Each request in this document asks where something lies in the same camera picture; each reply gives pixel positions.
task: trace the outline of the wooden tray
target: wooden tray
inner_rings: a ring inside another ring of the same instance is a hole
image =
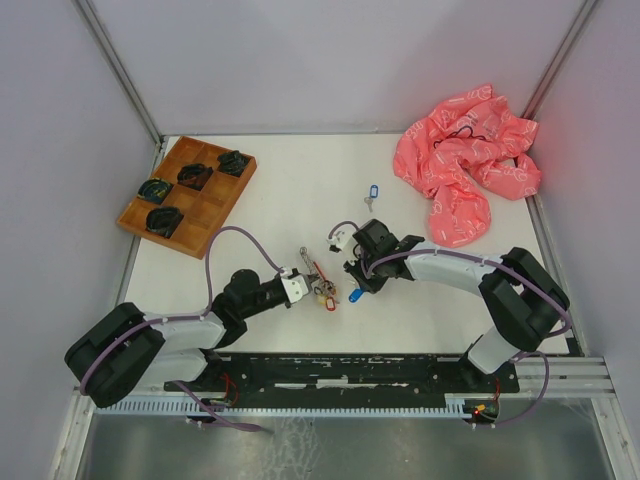
[[[118,225],[165,247],[192,257],[204,257],[209,239],[224,224],[256,170],[256,159],[246,155],[250,160],[240,177],[218,172],[218,155],[230,151],[217,145],[180,137],[153,172],[152,178],[162,178],[173,185],[162,206],[178,207],[184,215],[170,238],[146,230],[147,214],[159,205],[140,198],[134,198],[127,206],[118,219]],[[178,172],[190,163],[203,163],[207,167],[213,167],[213,175],[201,191],[178,185]]]

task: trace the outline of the gray wall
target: gray wall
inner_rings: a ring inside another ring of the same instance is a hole
[[[539,116],[534,156],[551,234],[640,447],[640,3],[596,12]]]
[[[0,477],[44,478],[70,398],[63,356],[109,310],[115,219],[153,145],[68,0],[0,15]]]
[[[581,0],[94,0],[163,133],[402,130],[493,82],[521,111]]]

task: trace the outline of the black mounting plate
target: black mounting plate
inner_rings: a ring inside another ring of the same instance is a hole
[[[520,391],[515,367],[503,365],[473,388],[459,355],[223,353],[194,382],[194,392],[221,392],[224,372],[238,387],[238,408],[442,408],[446,393]],[[176,391],[171,383],[167,391]]]

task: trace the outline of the keychain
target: keychain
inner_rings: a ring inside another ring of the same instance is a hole
[[[315,293],[318,302],[324,305],[324,307],[333,312],[336,309],[338,303],[336,285],[322,273],[320,267],[309,256],[307,247],[300,247],[300,256],[305,265],[309,269],[311,275],[315,275],[319,278],[319,283],[313,287],[313,293]]]
[[[373,201],[378,198],[378,186],[371,185],[369,188],[369,196],[364,197],[364,203],[369,207],[369,213],[373,213]]]

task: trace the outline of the pink plastic bag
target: pink plastic bag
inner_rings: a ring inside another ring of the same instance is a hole
[[[490,84],[442,102],[405,132],[394,173],[433,198],[429,226],[436,243],[460,247],[484,235],[489,202],[467,176],[510,200],[534,195],[540,171],[526,152],[538,124],[514,117]],[[515,158],[516,166],[501,163]]]

